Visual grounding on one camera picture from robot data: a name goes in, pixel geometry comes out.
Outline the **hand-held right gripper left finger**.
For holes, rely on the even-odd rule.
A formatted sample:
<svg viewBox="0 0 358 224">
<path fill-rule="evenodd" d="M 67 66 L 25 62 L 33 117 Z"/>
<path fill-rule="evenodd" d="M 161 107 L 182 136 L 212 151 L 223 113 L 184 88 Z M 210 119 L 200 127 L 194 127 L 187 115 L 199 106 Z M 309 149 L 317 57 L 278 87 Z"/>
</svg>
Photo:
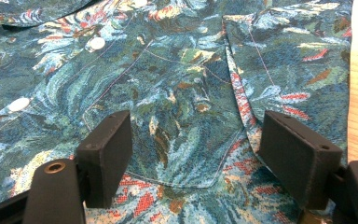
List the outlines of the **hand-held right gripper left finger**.
<svg viewBox="0 0 358 224">
<path fill-rule="evenodd" d="M 77 164 L 88 177 L 88 208 L 109 208 L 132 156 L 131 114 L 103 119 L 76 149 Z"/>
</svg>

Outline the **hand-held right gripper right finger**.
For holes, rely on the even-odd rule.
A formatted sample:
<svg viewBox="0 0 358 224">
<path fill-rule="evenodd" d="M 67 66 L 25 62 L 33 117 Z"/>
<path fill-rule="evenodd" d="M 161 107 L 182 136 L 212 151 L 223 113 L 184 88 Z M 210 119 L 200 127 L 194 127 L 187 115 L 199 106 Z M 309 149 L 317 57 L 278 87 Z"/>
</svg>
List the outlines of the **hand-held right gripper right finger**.
<svg viewBox="0 0 358 224">
<path fill-rule="evenodd" d="M 267 110 L 257 155 L 301 208 L 324 210 L 327 177 L 342 150 L 295 118 Z"/>
</svg>

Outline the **teal floral shirt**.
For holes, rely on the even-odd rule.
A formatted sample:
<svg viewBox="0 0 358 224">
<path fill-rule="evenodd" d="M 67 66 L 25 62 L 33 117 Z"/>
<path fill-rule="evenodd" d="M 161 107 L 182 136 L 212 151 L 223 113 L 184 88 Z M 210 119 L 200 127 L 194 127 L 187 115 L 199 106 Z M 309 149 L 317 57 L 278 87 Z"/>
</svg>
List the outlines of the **teal floral shirt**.
<svg viewBox="0 0 358 224">
<path fill-rule="evenodd" d="M 256 156 L 264 114 L 347 144 L 352 0 L 0 0 L 0 202 L 131 114 L 97 224 L 296 224 Z"/>
</svg>

